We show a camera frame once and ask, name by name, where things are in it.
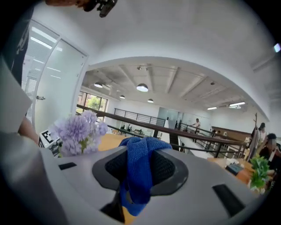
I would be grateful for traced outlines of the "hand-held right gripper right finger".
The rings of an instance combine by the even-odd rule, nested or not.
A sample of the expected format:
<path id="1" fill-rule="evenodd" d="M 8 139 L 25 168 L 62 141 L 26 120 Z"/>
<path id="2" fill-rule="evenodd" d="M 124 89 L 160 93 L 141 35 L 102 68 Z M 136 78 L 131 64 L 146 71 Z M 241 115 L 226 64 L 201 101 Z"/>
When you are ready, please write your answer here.
<path id="1" fill-rule="evenodd" d="M 165 150 L 188 169 L 185 184 L 169 196 L 154 196 L 132 225 L 235 225 L 249 217 L 258 196 L 214 162 L 175 150 Z M 226 185 L 244 209 L 230 216 L 213 187 Z"/>

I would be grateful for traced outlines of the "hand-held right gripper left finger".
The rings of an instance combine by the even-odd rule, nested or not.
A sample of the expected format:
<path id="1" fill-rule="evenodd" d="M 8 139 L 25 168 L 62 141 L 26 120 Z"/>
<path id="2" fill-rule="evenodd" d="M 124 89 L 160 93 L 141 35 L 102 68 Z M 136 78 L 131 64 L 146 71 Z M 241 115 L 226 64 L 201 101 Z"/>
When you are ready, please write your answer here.
<path id="1" fill-rule="evenodd" d="M 93 207 L 74 188 L 50 150 L 0 132 L 0 173 L 16 200 L 43 225 L 124 225 L 120 197 Z"/>

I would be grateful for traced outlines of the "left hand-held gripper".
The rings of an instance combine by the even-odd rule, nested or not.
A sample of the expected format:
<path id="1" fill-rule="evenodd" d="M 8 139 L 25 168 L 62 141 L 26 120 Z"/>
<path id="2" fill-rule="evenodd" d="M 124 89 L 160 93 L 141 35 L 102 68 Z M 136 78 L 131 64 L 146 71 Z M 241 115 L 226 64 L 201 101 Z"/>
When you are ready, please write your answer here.
<path id="1" fill-rule="evenodd" d="M 48 130 L 39 134 L 39 147 L 50 150 L 54 157 L 61 157 L 62 140 L 60 138 L 53 140 Z"/>

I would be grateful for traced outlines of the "white vase with purple flowers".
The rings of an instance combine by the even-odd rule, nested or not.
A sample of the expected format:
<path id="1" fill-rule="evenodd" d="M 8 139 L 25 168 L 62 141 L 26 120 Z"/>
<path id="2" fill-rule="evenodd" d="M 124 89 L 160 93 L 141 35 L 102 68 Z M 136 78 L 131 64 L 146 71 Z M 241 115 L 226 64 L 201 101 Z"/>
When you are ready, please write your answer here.
<path id="1" fill-rule="evenodd" d="M 81 115 L 57 120 L 48 131 L 53 140 L 61 141 L 58 147 L 60 156 L 70 157 L 97 152 L 108 126 L 98 119 L 95 112 L 86 110 Z"/>

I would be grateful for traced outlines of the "blue cloth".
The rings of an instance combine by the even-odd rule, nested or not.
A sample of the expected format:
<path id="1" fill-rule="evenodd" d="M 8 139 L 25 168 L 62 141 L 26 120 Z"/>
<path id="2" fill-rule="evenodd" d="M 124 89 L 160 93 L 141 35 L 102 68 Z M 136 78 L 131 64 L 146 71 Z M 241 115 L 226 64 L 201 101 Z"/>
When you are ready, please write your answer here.
<path id="1" fill-rule="evenodd" d="M 120 146 L 126 146 L 126 178 L 120 185 L 121 205 L 130 215 L 138 216 L 150 200 L 153 186 L 150 159 L 153 151 L 171 149 L 167 142 L 153 137 L 130 137 L 123 139 Z"/>

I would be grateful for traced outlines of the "person's left forearm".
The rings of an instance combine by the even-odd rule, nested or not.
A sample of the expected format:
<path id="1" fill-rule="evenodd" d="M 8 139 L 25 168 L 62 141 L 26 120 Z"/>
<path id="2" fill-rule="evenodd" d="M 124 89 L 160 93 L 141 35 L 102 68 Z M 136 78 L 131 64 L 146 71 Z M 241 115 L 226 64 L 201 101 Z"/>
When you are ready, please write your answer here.
<path id="1" fill-rule="evenodd" d="M 36 131 L 34 130 L 30 121 L 26 117 L 23 118 L 22 123 L 18 130 L 18 133 L 21 136 L 25 136 L 25 137 L 33 140 L 37 145 L 39 144 L 39 136 L 36 133 Z"/>

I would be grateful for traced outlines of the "green potted plant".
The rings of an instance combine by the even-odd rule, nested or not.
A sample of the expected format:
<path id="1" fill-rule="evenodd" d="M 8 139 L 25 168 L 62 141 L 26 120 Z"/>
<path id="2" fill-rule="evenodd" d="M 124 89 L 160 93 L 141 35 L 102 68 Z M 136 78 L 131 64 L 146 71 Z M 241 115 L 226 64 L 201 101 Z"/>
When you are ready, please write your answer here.
<path id="1" fill-rule="evenodd" d="M 270 169 L 268 160 L 263 156 L 256 155 L 250 159 L 252 164 L 252 175 L 250 177 L 248 187 L 256 194 L 262 195 L 270 187 L 273 180 L 272 175 L 269 175 Z"/>

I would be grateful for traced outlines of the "wooden desk with white legs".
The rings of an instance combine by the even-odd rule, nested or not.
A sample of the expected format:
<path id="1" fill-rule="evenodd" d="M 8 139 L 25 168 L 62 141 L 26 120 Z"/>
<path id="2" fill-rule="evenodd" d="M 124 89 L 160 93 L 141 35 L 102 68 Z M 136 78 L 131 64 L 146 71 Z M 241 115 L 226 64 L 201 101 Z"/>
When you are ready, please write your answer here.
<path id="1" fill-rule="evenodd" d="M 207 158 L 209 162 L 216 163 L 221 168 L 226 170 L 227 165 L 229 164 L 229 159 L 223 159 L 223 158 Z M 236 159 L 239 162 L 239 165 L 242 167 L 242 170 L 235 175 L 235 177 L 240 180 L 242 183 L 246 184 L 247 187 L 255 194 L 263 194 L 265 192 L 264 188 L 251 188 L 251 177 L 254 173 L 254 170 L 252 169 L 252 165 L 248 162 L 246 162 L 243 159 Z"/>

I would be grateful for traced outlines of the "dark rectangular box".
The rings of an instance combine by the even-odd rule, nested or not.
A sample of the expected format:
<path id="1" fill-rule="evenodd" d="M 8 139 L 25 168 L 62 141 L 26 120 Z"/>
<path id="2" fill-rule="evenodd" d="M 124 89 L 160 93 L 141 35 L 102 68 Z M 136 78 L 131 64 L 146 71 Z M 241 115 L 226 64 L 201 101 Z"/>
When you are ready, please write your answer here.
<path id="1" fill-rule="evenodd" d="M 239 164 L 230 164 L 227 165 L 225 168 L 227 171 L 229 171 L 230 173 L 232 173 L 234 176 L 237 176 L 237 174 L 243 170 L 243 167 L 241 167 Z"/>

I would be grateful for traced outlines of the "frosted glass door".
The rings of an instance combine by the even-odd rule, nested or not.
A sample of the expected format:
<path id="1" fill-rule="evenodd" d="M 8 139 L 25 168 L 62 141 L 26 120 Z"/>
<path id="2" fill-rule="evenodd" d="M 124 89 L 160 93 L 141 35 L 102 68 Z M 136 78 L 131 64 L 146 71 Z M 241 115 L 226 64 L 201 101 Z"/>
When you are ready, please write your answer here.
<path id="1" fill-rule="evenodd" d="M 64 40 L 55 45 L 43 68 L 36 93 L 46 98 L 35 103 L 34 122 L 38 133 L 71 114 L 74 93 L 85 62 L 86 56 Z"/>

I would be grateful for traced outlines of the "black metal balcony railing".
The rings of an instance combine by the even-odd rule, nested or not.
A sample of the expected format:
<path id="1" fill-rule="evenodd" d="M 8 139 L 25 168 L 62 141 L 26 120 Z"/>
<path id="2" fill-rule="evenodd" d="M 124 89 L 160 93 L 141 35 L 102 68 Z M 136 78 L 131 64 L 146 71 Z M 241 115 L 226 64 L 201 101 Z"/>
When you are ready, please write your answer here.
<path id="1" fill-rule="evenodd" d="M 152 117 L 152 116 L 148 116 L 148 115 L 144 115 L 144 114 L 140 114 L 140 113 L 135 113 L 135 112 L 131 112 L 131 111 L 126 111 L 126 110 L 122 110 L 122 109 L 115 108 L 114 114 L 121 116 L 121 117 L 125 117 L 127 119 L 135 120 L 135 121 L 138 121 L 141 123 L 149 123 L 149 124 L 153 124 L 153 125 L 157 125 L 157 126 L 161 126 L 161 127 L 163 127 L 165 125 L 164 119 Z"/>

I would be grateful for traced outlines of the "coat rack with grey coat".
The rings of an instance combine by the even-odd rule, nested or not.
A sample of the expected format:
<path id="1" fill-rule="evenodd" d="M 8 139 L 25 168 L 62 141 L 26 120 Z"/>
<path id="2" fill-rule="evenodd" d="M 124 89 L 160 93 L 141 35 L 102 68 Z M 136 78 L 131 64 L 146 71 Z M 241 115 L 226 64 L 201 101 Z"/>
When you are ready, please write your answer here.
<path id="1" fill-rule="evenodd" d="M 255 127 L 254 127 L 254 130 L 251 135 L 251 141 L 250 141 L 250 145 L 249 145 L 250 153 L 249 153 L 249 156 L 247 159 L 248 162 L 256 153 L 258 143 L 259 143 L 259 127 L 257 126 L 257 113 L 255 113 L 254 122 L 255 122 Z"/>

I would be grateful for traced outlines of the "person's black shirt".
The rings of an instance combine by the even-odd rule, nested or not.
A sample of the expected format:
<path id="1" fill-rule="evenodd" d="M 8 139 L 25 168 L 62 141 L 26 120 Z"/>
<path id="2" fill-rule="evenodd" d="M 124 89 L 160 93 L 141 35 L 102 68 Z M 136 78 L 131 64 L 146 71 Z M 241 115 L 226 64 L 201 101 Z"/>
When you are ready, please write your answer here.
<path id="1" fill-rule="evenodd" d="M 15 23 L 2 54 L 4 60 L 19 85 L 22 84 L 22 68 L 29 43 L 29 24 L 34 8 L 29 8 Z"/>

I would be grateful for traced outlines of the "large window black frame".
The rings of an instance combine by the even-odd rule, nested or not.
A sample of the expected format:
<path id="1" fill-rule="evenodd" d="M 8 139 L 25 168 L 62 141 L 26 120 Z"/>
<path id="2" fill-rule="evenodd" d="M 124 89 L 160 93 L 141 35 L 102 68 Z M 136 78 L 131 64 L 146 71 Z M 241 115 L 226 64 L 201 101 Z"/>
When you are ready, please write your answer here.
<path id="1" fill-rule="evenodd" d="M 79 92 L 77 104 L 105 112 L 108 100 L 83 91 Z"/>

